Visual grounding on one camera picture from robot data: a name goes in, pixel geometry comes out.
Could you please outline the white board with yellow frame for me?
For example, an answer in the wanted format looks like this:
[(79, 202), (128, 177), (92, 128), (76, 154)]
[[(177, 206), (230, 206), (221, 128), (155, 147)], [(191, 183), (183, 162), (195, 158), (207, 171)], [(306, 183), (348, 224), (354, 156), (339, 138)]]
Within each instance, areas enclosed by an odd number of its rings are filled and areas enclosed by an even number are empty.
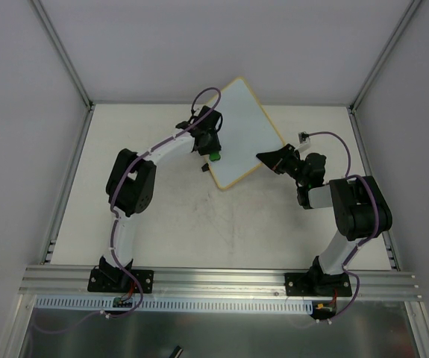
[(262, 166), (257, 154), (277, 151), (285, 141), (243, 77), (221, 90), (216, 111), (223, 118), (221, 158), (207, 163), (217, 187), (226, 190)]

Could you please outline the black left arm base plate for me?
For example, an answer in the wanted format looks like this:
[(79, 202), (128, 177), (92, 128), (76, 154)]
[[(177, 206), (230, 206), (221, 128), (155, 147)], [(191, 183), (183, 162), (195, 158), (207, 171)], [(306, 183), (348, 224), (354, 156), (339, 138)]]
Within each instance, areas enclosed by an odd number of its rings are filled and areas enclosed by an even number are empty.
[[(154, 271), (146, 269), (131, 269), (130, 273), (140, 283), (141, 289), (145, 294), (151, 294), (154, 283)], [(90, 272), (90, 278), (87, 284), (88, 292), (105, 292), (105, 293), (127, 293), (132, 285), (134, 292), (139, 293), (140, 289), (135, 282), (129, 278), (119, 268), (109, 266), (103, 270), (96, 266)]]

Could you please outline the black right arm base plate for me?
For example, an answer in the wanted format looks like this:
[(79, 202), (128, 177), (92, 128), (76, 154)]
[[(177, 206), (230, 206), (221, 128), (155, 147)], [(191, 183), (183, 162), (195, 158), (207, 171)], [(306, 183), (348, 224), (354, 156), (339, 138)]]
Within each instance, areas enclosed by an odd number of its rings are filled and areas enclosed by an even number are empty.
[(333, 297), (352, 296), (351, 284), (347, 274), (321, 274), (313, 278), (307, 272), (288, 272), (284, 275), (287, 296)]

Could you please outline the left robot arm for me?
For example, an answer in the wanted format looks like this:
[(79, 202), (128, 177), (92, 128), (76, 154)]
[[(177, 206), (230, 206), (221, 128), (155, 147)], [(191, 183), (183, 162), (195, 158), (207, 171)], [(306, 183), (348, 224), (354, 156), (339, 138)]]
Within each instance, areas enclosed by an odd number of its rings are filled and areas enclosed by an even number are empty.
[(219, 132), (223, 115), (212, 107), (191, 110), (191, 117), (178, 123), (173, 135), (143, 153), (121, 150), (113, 164), (105, 191), (108, 195), (113, 226), (107, 252), (99, 260), (98, 270), (116, 291), (131, 282), (134, 219), (146, 210), (154, 195), (157, 166), (174, 157), (196, 152), (213, 160), (221, 158)]

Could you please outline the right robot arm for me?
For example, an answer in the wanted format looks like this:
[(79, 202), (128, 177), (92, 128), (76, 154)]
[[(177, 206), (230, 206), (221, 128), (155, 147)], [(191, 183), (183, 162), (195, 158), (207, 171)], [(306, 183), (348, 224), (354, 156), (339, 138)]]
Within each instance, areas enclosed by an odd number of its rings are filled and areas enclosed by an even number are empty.
[(350, 175), (324, 182), (327, 157), (310, 153), (304, 159), (292, 145), (256, 158), (277, 175), (287, 174), (297, 186), (306, 210), (331, 207), (336, 232), (327, 248), (302, 274), (286, 273), (288, 296), (351, 297), (347, 266), (370, 240), (392, 227), (392, 213), (372, 176)]

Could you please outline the green whiteboard eraser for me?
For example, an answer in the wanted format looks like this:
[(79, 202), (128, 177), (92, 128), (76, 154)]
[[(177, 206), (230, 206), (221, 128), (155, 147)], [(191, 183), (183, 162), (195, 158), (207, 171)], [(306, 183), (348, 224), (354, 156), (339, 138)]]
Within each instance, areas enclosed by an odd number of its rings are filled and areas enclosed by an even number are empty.
[(221, 159), (221, 154), (219, 151), (215, 151), (209, 154), (209, 160), (211, 162), (216, 162)]

